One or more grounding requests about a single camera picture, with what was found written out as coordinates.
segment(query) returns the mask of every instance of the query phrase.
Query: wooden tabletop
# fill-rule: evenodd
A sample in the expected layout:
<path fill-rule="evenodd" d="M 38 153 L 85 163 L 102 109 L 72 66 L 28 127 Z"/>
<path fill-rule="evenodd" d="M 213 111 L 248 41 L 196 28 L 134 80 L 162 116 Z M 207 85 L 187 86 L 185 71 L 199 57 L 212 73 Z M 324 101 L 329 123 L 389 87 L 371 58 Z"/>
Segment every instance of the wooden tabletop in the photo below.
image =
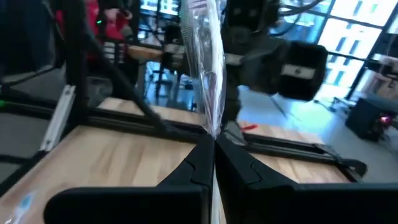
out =
<path fill-rule="evenodd" d="M 140 114 L 129 101 L 108 98 L 101 108 Z M 198 116 L 188 111 L 152 107 L 164 119 L 195 123 Z M 251 131 L 306 142 L 320 142 L 314 135 L 260 125 Z M 8 193 L 0 198 L 0 223 L 12 217 L 25 195 L 34 194 L 22 223 L 43 223 L 42 213 L 57 192 L 82 186 L 155 186 L 187 156 L 193 144 L 80 126 L 74 129 Z M 336 167 L 279 157 L 254 156 L 300 183 L 347 182 Z"/>

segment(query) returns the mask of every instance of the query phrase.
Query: black bar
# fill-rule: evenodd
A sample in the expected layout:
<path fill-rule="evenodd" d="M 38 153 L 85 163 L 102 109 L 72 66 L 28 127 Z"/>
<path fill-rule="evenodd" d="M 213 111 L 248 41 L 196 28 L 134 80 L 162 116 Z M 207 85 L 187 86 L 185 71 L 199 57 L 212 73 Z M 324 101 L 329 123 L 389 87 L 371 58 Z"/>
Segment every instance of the black bar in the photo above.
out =
<path fill-rule="evenodd" d="M 319 28 L 317 38 L 316 38 L 316 40 L 314 41 L 314 43 L 316 43 L 316 44 L 319 43 L 319 40 L 321 39 L 323 30 L 324 30 L 325 27 L 326 27 L 326 23 L 328 22 L 328 20 L 329 20 L 329 18 L 330 18 L 331 10 L 333 9 L 333 6 L 335 6 L 335 3 L 336 3 L 336 0 L 331 0 L 331 3 L 330 3 L 329 8 L 328 8 L 328 11 L 326 12 L 325 15 L 321 15 L 321 16 L 324 16 L 324 19 L 323 19 L 321 28 Z"/>
<path fill-rule="evenodd" d="M 18 107 L 19 110 L 29 111 L 31 105 L 26 106 L 24 104 L 19 104 Z M 41 108 L 42 111 L 40 112 L 50 116 L 53 111 L 52 108 L 54 107 L 55 105 L 47 109 Z M 153 127 L 150 119 L 145 116 L 101 109 L 90 109 L 88 111 L 88 119 L 82 124 L 189 143 L 196 143 L 200 136 L 205 133 L 205 130 L 199 125 L 179 123 L 176 121 L 165 121 L 165 123 L 175 127 L 178 132 L 158 130 Z M 247 152 L 335 165 L 342 170 L 342 173 L 350 181 L 355 180 L 358 182 L 360 176 L 365 173 L 363 167 L 366 165 L 363 163 L 356 161 L 352 166 L 348 166 L 346 165 L 348 160 L 331 156 L 330 152 L 321 149 L 322 145 L 317 147 L 310 143 L 256 136 L 253 134 L 244 134 L 244 136 L 249 140 L 249 145 L 244 147 Z M 357 174 L 355 176 L 355 172 L 349 167 L 354 167 L 355 170 L 359 170 L 358 173 L 360 175 Z"/>
<path fill-rule="evenodd" d="M 345 55 L 345 54 L 341 54 L 339 52 L 329 52 L 330 55 L 336 55 L 339 57 L 344 57 L 344 58 L 348 58 L 348 59 L 353 59 L 353 60 L 360 60 L 362 62 L 364 62 L 366 59 L 365 58 L 359 58 L 359 57 L 355 57 L 352 55 Z"/>
<path fill-rule="evenodd" d="M 65 33 L 66 78 L 75 86 L 75 100 L 69 122 L 77 126 L 86 118 L 86 7 L 83 0 L 61 0 Z"/>
<path fill-rule="evenodd" d="M 369 55 L 366 57 L 366 61 L 369 61 L 369 60 L 371 60 L 373 58 L 374 53 L 379 48 L 380 41 L 382 40 L 383 35 L 388 32 L 391 24 L 394 22 L 394 20 L 396 18 L 396 15 L 397 15 L 397 12 L 398 12 L 398 4 L 396 4 L 394 10 L 391 12 L 390 18 L 388 18 L 385 26 L 382 28 L 382 31 L 381 31 L 379 37 L 377 38 L 376 43 L 374 43 Z M 367 67 L 367 63 L 365 62 L 362 65 L 361 69 L 359 70 L 359 72 L 358 72 L 353 84 L 351 85 L 351 89 L 349 90 L 348 94 L 345 97 L 346 100 L 349 100 L 352 97 L 352 95 L 354 94 L 354 91 L 355 91 L 356 87 L 359 85 L 363 75 L 365 74 L 366 67 Z"/>
<path fill-rule="evenodd" d="M 97 128 L 111 129 L 115 131 L 140 134 L 140 135 L 169 139 L 180 142 L 196 143 L 200 137 L 197 134 L 183 132 L 183 131 L 176 133 L 174 131 L 158 130 L 154 128 L 152 125 L 130 123 L 115 119 L 106 119 L 99 117 L 97 118 L 89 117 L 87 121 L 83 124 Z"/>
<path fill-rule="evenodd" d="M 361 22 L 361 21 L 357 21 L 357 20 L 354 20 L 354 19 L 347 19 L 347 18 L 344 18 L 344 17 L 333 16 L 333 15 L 331 15 L 331 10 L 333 9 L 334 5 L 335 5 L 335 0 L 333 0 L 330 3 L 330 8 L 329 8 L 328 12 L 318 12 L 318 11 L 314 11 L 314 10 L 310 9 L 308 11 L 305 11 L 305 13 L 314 14 L 316 16 L 326 17 L 327 19 L 338 19 L 340 21 L 349 22 L 349 23 L 352 23 L 352 24 L 357 24 L 357 25 L 366 26 L 366 27 L 372 27 L 372 28 L 377 28 L 377 29 L 382 29 L 383 28 L 383 26 L 374 25 L 374 24 L 371 24 L 371 23 L 368 23 L 368 22 Z M 298 9 L 295 6 L 289 6 L 289 5 L 284 6 L 284 7 L 288 8 L 288 9 Z"/>
<path fill-rule="evenodd" d="M 36 166 L 36 164 L 47 155 L 45 151 L 36 152 L 36 154 L 29 159 L 23 166 L 21 166 L 18 170 L 16 170 L 13 174 L 11 174 L 5 181 L 0 184 L 0 198 L 19 180 L 28 173 L 31 168 Z"/>
<path fill-rule="evenodd" d="M 7 164 L 24 164 L 29 159 L 18 157 L 18 156 L 10 156 L 10 155 L 0 155 L 0 163 L 7 163 Z"/>

